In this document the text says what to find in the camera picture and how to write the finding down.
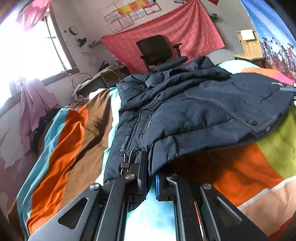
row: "poster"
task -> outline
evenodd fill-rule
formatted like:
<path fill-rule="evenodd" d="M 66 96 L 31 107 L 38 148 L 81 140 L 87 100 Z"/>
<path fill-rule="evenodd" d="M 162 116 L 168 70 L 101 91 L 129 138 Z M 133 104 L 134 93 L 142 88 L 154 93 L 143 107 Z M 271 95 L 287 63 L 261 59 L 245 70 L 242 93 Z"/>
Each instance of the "poster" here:
<path fill-rule="evenodd" d="M 143 9 L 147 15 L 161 11 L 161 8 L 158 6 L 158 4 L 153 4 L 151 6 L 144 7 Z"/>
<path fill-rule="evenodd" d="M 118 8 L 118 11 L 120 12 L 120 14 L 122 16 L 124 16 L 124 15 L 127 15 L 130 12 L 135 11 L 135 9 L 134 9 L 133 5 L 130 3 L 128 5 L 125 5 L 125 6 L 122 6 L 122 7 Z"/>
<path fill-rule="evenodd" d="M 121 26 L 118 19 L 116 19 L 112 23 L 108 24 L 108 26 L 110 27 L 110 29 L 112 30 L 112 32 L 114 34 L 120 32 L 121 30 L 123 30 L 123 27 Z"/>
<path fill-rule="evenodd" d="M 129 5 L 130 3 L 131 3 L 131 0 L 119 0 L 119 1 L 117 1 L 115 3 L 115 6 L 117 8 L 121 8 L 121 7 L 125 6 L 125 5 Z"/>
<path fill-rule="evenodd" d="M 137 1 L 134 1 L 132 4 L 135 10 L 151 5 L 151 3 L 149 3 L 148 0 L 137 0 Z"/>
<path fill-rule="evenodd" d="M 161 11 L 154 0 L 117 0 L 101 10 L 113 33 L 135 24 L 135 20 Z"/>
<path fill-rule="evenodd" d="M 296 79 L 296 41 L 280 16 L 264 0 L 241 0 L 257 31 L 266 68 Z"/>
<path fill-rule="evenodd" d="M 142 18 L 142 17 L 146 16 L 146 12 L 144 11 L 143 8 L 140 8 L 139 10 L 136 10 L 134 12 L 129 13 L 129 15 L 130 15 L 131 19 L 133 21 L 135 21 L 135 20 L 137 20 L 139 18 Z"/>
<path fill-rule="evenodd" d="M 119 13 L 118 10 L 108 14 L 107 16 L 105 16 L 105 20 L 107 21 L 107 23 L 111 23 L 113 21 L 115 21 L 116 19 L 121 18 L 121 15 Z"/>
<path fill-rule="evenodd" d="M 135 22 L 131 19 L 130 15 L 122 16 L 122 18 L 119 19 L 119 22 L 121 23 L 123 28 L 128 28 L 129 26 L 135 24 Z"/>

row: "chair armrest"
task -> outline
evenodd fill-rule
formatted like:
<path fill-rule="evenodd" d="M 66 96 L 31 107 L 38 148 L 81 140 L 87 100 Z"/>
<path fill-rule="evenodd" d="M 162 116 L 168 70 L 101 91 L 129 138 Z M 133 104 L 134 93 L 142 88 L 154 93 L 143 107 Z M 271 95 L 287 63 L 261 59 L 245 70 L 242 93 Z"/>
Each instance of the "chair armrest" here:
<path fill-rule="evenodd" d="M 179 43 L 179 44 L 176 44 L 176 45 L 174 45 L 173 47 L 172 47 L 172 49 L 176 49 L 176 48 L 179 48 L 179 46 L 180 45 L 182 45 L 181 43 Z"/>
<path fill-rule="evenodd" d="M 176 50 L 178 57 L 181 57 L 181 53 L 180 53 L 180 49 L 179 49 L 179 46 L 180 46 L 180 45 L 182 45 L 182 44 L 179 43 L 179 44 L 176 44 L 176 45 L 174 45 L 174 46 L 172 47 L 172 49 L 175 49 L 175 50 Z"/>
<path fill-rule="evenodd" d="M 141 59 L 145 59 L 146 57 L 147 57 L 147 54 L 142 54 L 142 55 L 140 56 Z"/>

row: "red checkered curtain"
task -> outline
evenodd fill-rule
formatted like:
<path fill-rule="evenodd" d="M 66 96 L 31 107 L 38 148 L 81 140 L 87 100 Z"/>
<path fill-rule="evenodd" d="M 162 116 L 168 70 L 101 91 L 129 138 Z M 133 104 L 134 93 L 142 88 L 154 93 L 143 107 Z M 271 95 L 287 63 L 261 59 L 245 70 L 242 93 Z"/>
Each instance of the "red checkered curtain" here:
<path fill-rule="evenodd" d="M 103 36 L 109 51 L 129 69 L 131 74 L 148 73 L 136 42 L 162 35 L 170 46 L 182 43 L 180 51 L 188 61 L 221 49 L 224 43 L 199 0 L 190 0 L 175 10 L 121 33 Z"/>

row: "hanging clothes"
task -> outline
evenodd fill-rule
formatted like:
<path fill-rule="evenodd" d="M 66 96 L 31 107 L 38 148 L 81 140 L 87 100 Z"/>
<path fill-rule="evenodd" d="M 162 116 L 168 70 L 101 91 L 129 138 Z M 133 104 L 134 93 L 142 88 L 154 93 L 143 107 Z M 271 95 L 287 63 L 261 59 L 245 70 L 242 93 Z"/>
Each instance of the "hanging clothes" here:
<path fill-rule="evenodd" d="M 34 79 L 30 82 L 22 80 L 20 137 L 26 153 L 31 150 L 32 134 L 39 127 L 40 117 L 58 105 L 55 96 L 47 91 L 40 80 Z"/>
<path fill-rule="evenodd" d="M 25 31 L 32 29 L 44 16 L 51 0 L 34 0 L 17 18 Z"/>

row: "screw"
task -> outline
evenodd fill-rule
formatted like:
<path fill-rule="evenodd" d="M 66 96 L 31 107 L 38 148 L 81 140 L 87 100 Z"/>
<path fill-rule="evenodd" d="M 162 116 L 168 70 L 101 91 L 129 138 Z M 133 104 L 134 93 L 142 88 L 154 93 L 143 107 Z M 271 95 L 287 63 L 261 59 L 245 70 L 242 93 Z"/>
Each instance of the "screw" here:
<path fill-rule="evenodd" d="M 91 190 L 98 190 L 101 187 L 101 185 L 99 183 L 92 183 L 91 185 L 89 185 L 89 188 Z"/>
<path fill-rule="evenodd" d="M 175 174 L 175 173 L 170 173 L 170 174 L 168 175 L 168 178 L 171 179 L 171 180 L 175 180 L 175 179 L 177 179 L 177 177 L 178 177 L 178 175 Z"/>
<path fill-rule="evenodd" d="M 132 173 L 126 174 L 127 180 L 133 180 L 135 177 L 136 177 L 135 174 L 132 174 Z"/>
<path fill-rule="evenodd" d="M 205 189 L 205 190 L 210 190 L 210 189 L 212 188 L 212 185 L 209 184 L 209 183 L 205 183 L 202 187 L 203 187 L 203 189 Z"/>

